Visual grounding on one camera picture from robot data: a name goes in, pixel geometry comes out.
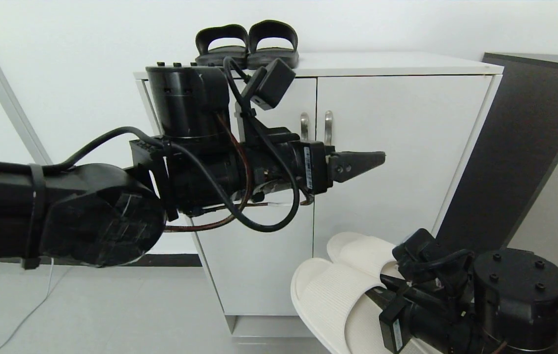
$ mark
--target cabinet base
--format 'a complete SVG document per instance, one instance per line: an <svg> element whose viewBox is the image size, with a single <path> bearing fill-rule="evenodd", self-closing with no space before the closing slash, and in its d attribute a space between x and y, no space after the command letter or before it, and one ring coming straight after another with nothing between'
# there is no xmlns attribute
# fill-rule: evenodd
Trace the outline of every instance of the cabinet base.
<svg viewBox="0 0 558 354"><path fill-rule="evenodd" d="M313 338L298 316L225 316L234 338Z"/></svg>

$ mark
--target barcode label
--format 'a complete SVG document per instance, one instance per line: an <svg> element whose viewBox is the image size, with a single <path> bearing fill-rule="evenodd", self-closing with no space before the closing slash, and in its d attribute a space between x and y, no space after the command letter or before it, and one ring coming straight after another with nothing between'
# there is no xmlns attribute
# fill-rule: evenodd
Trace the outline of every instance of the barcode label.
<svg viewBox="0 0 558 354"><path fill-rule="evenodd" d="M401 337L401 326L399 325L399 319L393 322L393 331L395 332L395 346L397 352L403 347L403 338Z"/></svg>
<svg viewBox="0 0 558 354"><path fill-rule="evenodd" d="M307 188L313 190L314 183L312 181L312 159L310 157L310 148L304 147L303 151L305 155L305 177L307 179Z"/></svg>

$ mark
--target slipper pair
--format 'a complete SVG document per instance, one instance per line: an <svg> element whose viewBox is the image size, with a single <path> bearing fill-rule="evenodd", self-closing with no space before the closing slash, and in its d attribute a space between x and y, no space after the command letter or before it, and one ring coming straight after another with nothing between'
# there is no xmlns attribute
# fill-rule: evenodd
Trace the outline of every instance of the slipper pair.
<svg viewBox="0 0 558 354"><path fill-rule="evenodd" d="M238 38L245 46L227 45L209 49L209 44L220 38ZM257 49L259 41L264 38L285 38L292 43L290 48L261 48ZM226 25L203 29L196 35L196 48L200 54L196 58L198 65L222 66L225 57L231 57L239 67L257 69L271 63L274 59L281 59L294 69L298 64L298 36L296 31L287 23L265 20L250 27L250 31L240 25Z"/></svg>
<svg viewBox="0 0 558 354"><path fill-rule="evenodd" d="M294 272L290 290L296 312L331 353L391 353L382 339L382 309L364 293L385 288L380 274L403 278L396 270L394 247L377 237L340 233L327 244L332 262L312 258ZM403 348L405 354L430 352L417 340L410 344Z"/></svg>

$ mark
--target black tape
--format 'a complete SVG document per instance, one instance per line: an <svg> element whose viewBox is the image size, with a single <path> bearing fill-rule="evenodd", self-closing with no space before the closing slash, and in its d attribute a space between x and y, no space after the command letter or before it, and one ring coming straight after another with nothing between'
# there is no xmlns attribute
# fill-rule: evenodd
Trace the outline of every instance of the black tape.
<svg viewBox="0 0 558 354"><path fill-rule="evenodd" d="M29 164L32 172L32 215L29 218L29 232L25 254L21 259L23 269L35 269L40 264L40 241L45 215L45 174L40 164Z"/></svg>

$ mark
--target robotic arm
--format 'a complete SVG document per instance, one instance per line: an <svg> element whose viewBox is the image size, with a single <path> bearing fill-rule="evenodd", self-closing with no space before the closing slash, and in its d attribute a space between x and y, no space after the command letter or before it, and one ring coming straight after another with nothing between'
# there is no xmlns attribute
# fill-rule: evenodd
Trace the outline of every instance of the robotic arm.
<svg viewBox="0 0 558 354"><path fill-rule="evenodd" d="M234 219L270 233L292 221L301 204L384 163L383 152L335 152L303 141L287 128L268 128L250 102L276 107L295 73L279 59L239 92L230 58L218 67L147 67L163 135L122 127L101 135L67 161L50 166L0 163L0 258L20 257L38 266L40 256L96 267L127 264L155 245L163 231L202 231ZM229 87L235 95L239 143L229 121ZM131 133L133 166L76 163L117 135ZM275 225L243 215L267 205L266 194L292 189L292 208ZM300 193L306 200L300 201ZM178 213L190 217L226 208L231 215L204 226L166 227Z"/></svg>
<svg viewBox="0 0 558 354"><path fill-rule="evenodd" d="M393 249L405 279L366 295L386 349L411 337L448 354L558 354L558 267L520 249L450 252L425 229Z"/></svg>

